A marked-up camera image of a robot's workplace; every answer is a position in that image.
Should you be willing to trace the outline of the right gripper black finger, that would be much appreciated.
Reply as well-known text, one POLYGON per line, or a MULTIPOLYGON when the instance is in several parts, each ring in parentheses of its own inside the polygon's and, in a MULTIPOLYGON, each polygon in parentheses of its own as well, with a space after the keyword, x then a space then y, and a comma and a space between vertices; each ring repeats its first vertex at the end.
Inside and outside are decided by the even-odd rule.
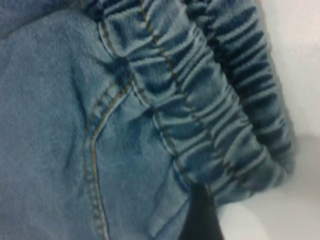
POLYGON ((224 240, 214 200, 206 188, 195 184, 186 218, 187 240, 224 240))

